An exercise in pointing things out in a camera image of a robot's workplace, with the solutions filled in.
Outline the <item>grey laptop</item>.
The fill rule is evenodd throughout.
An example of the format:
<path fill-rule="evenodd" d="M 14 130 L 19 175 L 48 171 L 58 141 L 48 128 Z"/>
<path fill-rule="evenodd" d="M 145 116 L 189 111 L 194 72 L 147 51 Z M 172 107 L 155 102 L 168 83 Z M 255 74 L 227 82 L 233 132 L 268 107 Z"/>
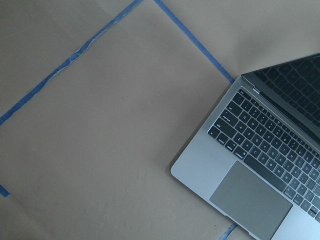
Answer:
<path fill-rule="evenodd" d="M 319 239 L 319 54 L 242 74 L 170 172 L 257 240 Z"/>

